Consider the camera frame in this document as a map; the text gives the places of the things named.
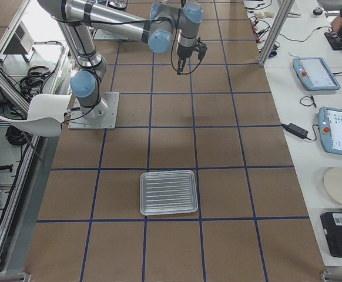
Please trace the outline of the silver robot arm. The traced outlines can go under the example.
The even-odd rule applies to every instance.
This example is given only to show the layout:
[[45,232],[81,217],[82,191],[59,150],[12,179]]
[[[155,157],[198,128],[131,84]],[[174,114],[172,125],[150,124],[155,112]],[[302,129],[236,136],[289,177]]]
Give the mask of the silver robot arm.
[[202,61],[207,51],[197,35],[203,18],[203,8],[197,2],[185,2],[181,8],[155,2],[149,19],[96,1],[39,1],[39,4],[58,22],[81,68],[70,81],[78,103],[76,117],[68,122],[72,130],[114,129],[116,124],[119,94],[100,91],[106,60],[97,51],[90,28],[145,43],[153,53],[165,53],[175,43],[179,59],[174,70],[178,75],[184,75],[186,61],[193,52]]

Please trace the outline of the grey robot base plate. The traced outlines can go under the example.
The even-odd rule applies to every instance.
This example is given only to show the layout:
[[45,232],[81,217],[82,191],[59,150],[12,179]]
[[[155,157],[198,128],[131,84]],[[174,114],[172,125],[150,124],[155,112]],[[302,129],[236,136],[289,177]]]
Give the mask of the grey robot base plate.
[[86,108],[76,98],[74,106],[79,110],[73,111],[68,128],[70,130],[114,129],[116,125],[119,92],[101,92],[100,102],[94,108]]

